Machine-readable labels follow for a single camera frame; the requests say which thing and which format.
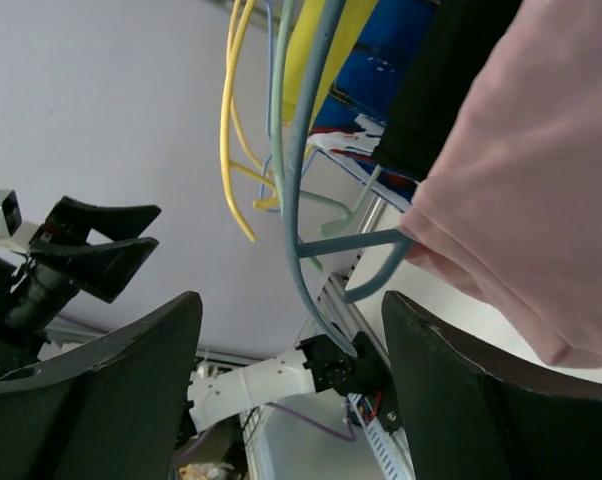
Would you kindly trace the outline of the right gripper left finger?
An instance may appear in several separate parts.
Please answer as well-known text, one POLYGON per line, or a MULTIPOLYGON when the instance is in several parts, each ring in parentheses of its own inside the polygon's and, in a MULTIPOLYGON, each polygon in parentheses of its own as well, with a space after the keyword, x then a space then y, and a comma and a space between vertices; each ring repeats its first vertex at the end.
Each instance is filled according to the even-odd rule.
POLYGON ((0 379, 0 479, 165 479, 203 316, 187 291, 0 379))

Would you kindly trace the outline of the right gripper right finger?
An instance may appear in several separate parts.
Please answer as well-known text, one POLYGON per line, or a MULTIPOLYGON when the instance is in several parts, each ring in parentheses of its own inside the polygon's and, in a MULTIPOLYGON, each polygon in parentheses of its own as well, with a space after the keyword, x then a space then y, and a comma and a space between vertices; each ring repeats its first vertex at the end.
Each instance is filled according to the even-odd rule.
POLYGON ((419 479, 602 479, 602 384, 521 359, 398 291, 382 319, 419 479))

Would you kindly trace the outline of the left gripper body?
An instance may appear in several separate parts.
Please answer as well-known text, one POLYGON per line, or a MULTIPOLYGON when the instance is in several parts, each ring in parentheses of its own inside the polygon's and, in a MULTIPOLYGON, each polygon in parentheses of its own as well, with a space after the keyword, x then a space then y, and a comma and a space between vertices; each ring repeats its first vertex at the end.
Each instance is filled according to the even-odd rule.
POLYGON ((72 262, 88 245, 88 233, 67 223, 38 228, 28 245, 25 277, 11 293, 11 320, 52 320, 79 293, 72 262))

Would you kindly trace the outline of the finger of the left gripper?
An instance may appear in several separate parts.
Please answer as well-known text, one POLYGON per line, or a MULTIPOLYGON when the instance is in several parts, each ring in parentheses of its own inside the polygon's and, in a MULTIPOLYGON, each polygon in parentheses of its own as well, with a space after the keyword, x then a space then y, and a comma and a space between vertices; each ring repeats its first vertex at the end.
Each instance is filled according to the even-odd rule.
POLYGON ((100 207, 64 196, 47 216, 45 227, 76 241, 86 242, 92 230, 120 241, 138 238, 160 213, 156 205, 100 207))
POLYGON ((81 290, 112 303, 158 245, 159 241, 150 237, 79 246, 36 241, 30 255, 81 290))

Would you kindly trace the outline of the pink trousers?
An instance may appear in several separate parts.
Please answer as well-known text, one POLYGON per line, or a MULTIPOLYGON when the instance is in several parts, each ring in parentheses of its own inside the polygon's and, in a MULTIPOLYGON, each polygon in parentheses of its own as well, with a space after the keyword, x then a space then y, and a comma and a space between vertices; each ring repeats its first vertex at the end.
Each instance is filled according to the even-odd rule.
POLYGON ((602 1, 526 1, 401 230, 550 366, 602 368, 602 1))

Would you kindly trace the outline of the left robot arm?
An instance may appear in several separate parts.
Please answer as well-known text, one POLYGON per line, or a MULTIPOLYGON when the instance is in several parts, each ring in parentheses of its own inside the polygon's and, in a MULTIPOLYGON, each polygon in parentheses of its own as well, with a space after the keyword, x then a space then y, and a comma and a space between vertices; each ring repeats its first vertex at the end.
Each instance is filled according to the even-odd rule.
POLYGON ((62 198, 40 224, 0 190, 0 479, 164 479, 181 432, 239 411, 234 372, 193 381, 203 317, 188 291, 49 360, 46 328, 78 293, 112 302, 157 247, 155 205, 62 198))

